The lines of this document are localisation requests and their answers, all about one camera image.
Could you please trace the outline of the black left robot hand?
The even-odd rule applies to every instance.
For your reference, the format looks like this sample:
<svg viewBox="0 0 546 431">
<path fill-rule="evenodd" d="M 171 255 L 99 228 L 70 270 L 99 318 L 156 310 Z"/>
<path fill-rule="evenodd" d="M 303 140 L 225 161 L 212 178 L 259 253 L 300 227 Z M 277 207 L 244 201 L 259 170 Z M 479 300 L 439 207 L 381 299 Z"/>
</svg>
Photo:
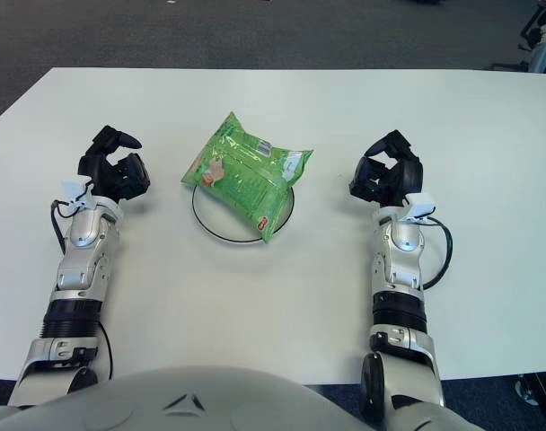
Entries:
<svg viewBox="0 0 546 431">
<path fill-rule="evenodd" d="M 78 174 L 90 177 L 92 194 L 119 203 L 145 194 L 151 184 L 148 172 L 137 153 L 130 153 L 111 164 L 107 157 L 118 148 L 140 149 L 141 143 L 129 134 L 104 126 L 81 157 Z"/>
</svg>

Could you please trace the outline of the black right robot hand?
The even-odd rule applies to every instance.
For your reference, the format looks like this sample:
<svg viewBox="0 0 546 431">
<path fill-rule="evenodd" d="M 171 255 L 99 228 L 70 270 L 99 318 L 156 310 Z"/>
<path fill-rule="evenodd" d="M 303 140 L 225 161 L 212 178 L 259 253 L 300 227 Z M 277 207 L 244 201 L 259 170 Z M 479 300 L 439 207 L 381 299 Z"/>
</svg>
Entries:
<svg viewBox="0 0 546 431">
<path fill-rule="evenodd" d="M 364 153 L 348 187 L 353 197 L 380 207 L 401 207 L 406 195 L 421 192 L 422 183 L 423 165 L 395 129 Z"/>
</svg>

